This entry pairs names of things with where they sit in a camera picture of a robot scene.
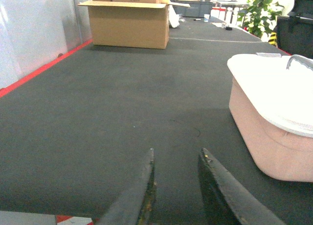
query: open cardboard box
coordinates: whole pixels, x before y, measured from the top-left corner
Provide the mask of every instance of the open cardboard box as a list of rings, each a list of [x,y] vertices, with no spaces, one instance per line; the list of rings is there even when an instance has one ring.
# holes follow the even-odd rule
[[[94,45],[165,49],[169,33],[169,5],[188,4],[86,1]]]

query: box flap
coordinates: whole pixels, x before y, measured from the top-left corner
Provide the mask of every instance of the box flap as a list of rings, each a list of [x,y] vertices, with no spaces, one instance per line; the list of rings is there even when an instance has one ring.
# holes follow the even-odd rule
[[[166,4],[158,3],[138,3],[138,2],[118,2],[118,1],[86,1],[79,6],[119,6],[119,7],[139,7],[139,8],[164,8]]]
[[[173,6],[184,6],[184,7],[190,7],[189,4],[187,3],[179,3],[179,2],[169,2],[170,5],[173,5]]]

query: white lid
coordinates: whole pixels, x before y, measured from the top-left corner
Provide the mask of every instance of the white lid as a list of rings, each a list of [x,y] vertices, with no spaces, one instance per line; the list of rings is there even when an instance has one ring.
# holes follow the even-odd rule
[[[313,71],[282,58],[239,54],[227,65],[258,113],[288,132],[313,137]]]

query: white wall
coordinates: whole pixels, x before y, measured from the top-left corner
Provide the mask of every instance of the white wall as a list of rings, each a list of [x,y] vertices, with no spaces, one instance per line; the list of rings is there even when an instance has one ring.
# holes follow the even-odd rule
[[[91,38],[85,0],[0,0],[0,89]]]

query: white cup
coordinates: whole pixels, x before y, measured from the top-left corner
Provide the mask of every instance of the white cup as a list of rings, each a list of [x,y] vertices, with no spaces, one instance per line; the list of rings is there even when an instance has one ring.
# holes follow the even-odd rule
[[[203,21],[204,22],[209,22],[209,19],[210,19],[210,15],[209,14],[205,14]]]

